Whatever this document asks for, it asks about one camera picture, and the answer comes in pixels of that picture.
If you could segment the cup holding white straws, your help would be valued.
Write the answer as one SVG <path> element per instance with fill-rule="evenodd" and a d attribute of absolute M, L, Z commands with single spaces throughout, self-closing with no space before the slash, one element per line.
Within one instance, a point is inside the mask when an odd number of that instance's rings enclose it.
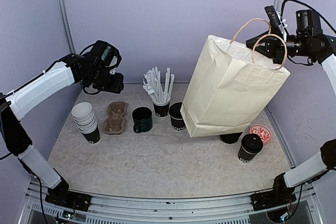
<path fill-rule="evenodd" d="M 149 95 L 158 117 L 168 115 L 175 74 L 167 67 L 166 73 L 161 73 L 157 66 L 149 69 L 143 75 L 143 89 Z"/>

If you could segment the aluminium front frame rail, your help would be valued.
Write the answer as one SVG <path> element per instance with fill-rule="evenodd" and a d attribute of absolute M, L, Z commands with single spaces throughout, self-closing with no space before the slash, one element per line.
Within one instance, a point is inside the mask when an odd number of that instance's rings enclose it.
<path fill-rule="evenodd" d="M 323 223 L 311 185 L 295 190 L 297 200 L 254 210 L 252 196 L 152 199 L 92 193 L 86 209 L 45 202 L 47 188 L 30 182 L 17 223 Z"/>

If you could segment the brown pulp cup carrier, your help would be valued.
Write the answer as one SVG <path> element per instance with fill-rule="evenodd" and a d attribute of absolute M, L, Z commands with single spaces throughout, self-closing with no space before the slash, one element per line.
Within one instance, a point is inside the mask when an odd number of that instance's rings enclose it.
<path fill-rule="evenodd" d="M 107 107 L 107 116 L 102 130 L 108 135 L 120 135 L 125 129 L 125 114 L 128 104 L 124 101 L 112 102 Z"/>

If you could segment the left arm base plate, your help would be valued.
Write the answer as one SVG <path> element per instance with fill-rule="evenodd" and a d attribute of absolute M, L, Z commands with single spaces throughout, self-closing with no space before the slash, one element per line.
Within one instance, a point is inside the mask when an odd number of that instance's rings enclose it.
<path fill-rule="evenodd" d="M 57 206 L 87 212 L 91 203 L 91 196 L 88 194 L 68 191 L 65 198 L 57 197 L 55 194 L 48 193 L 45 201 Z"/>

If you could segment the black cup sleeve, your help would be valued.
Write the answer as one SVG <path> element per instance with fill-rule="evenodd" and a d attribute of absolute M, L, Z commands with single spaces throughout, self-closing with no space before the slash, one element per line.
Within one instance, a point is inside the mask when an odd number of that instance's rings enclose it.
<path fill-rule="evenodd" d="M 133 131 L 135 133 L 145 133 L 148 132 L 153 125 L 152 122 L 152 111 L 147 107 L 136 108 L 132 112 L 133 118 Z"/>

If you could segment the black paper coffee cup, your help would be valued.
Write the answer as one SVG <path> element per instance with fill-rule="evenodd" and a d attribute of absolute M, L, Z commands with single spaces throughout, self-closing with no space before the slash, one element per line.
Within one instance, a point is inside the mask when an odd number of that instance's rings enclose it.
<path fill-rule="evenodd" d="M 257 134 L 246 134 L 242 138 L 238 159 L 249 163 L 263 148 L 263 142 Z"/>

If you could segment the stack of paper cups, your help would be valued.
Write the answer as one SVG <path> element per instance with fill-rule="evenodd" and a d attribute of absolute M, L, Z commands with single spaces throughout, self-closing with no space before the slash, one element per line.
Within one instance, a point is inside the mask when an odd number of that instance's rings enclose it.
<path fill-rule="evenodd" d="M 89 144 L 96 144 L 100 140 L 98 122 L 91 103 L 82 102 L 75 105 L 71 115 L 79 132 Z"/>

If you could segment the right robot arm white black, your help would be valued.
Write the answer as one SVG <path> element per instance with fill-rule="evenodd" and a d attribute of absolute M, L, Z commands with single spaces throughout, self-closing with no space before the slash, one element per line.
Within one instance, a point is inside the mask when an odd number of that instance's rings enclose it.
<path fill-rule="evenodd" d="M 273 6 L 265 8 L 270 23 L 270 31 L 246 40 L 246 46 L 272 59 L 275 64 L 286 59 L 301 56 L 312 63 L 317 62 L 326 72 L 332 86 L 335 86 L 335 37 L 325 35 L 321 28 L 321 15 L 313 10 L 296 11 L 297 29 L 295 35 L 287 33 L 287 25 L 281 14 Z M 306 182 L 319 179 L 335 169 L 335 140 L 327 141 L 318 153 L 296 168 L 278 175 L 269 192 L 273 205 L 281 204 L 289 196 L 289 190 Z"/>

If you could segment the cream paper takeout bag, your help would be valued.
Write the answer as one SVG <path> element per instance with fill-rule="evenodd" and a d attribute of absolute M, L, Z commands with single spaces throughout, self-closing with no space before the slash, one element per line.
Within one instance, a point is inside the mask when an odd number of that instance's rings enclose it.
<path fill-rule="evenodd" d="M 243 132 L 290 72 L 235 39 L 208 35 L 181 106 L 190 137 Z"/>

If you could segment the black plastic cup lid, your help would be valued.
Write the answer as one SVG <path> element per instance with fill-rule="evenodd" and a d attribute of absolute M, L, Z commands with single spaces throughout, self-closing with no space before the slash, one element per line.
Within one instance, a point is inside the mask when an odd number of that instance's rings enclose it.
<path fill-rule="evenodd" d="M 259 153 L 263 148 L 263 142 L 257 134 L 246 134 L 242 138 L 242 147 L 246 152 Z"/>

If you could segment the red patterned white bowl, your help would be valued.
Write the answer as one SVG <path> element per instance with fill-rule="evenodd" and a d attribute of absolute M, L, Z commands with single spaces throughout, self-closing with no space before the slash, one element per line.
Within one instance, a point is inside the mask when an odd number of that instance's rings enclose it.
<path fill-rule="evenodd" d="M 264 125 L 256 124 L 250 127 L 250 134 L 257 134 L 264 145 L 269 144 L 272 140 L 272 132 L 269 128 Z"/>

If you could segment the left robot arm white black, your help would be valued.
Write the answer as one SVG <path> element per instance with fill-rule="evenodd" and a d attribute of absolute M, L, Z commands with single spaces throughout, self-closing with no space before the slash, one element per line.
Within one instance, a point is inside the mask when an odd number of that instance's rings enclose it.
<path fill-rule="evenodd" d="M 73 201 L 67 182 L 34 147 L 21 120 L 37 105 L 58 91 L 76 83 L 97 92 L 120 93 L 123 74 L 115 69 L 122 57 L 113 45 L 98 40 L 89 52 L 68 54 L 47 70 L 8 94 L 1 94 L 1 134 L 10 153 L 28 167 L 52 191 L 53 197 L 66 206 Z"/>

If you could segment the stack of black lids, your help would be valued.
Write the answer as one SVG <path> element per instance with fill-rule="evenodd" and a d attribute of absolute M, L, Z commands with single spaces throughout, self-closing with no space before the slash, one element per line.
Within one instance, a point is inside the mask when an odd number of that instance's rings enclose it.
<path fill-rule="evenodd" d="M 224 143 L 234 144 L 239 140 L 241 135 L 242 132 L 239 132 L 239 133 L 221 134 L 219 137 L 220 140 Z"/>

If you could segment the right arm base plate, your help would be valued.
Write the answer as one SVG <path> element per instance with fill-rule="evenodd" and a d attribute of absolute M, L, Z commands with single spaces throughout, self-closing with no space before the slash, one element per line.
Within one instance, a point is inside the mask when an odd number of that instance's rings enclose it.
<path fill-rule="evenodd" d="M 273 190 L 254 193 L 250 198 L 254 211 L 282 206 L 296 201 L 296 196 L 293 192 L 276 194 Z"/>

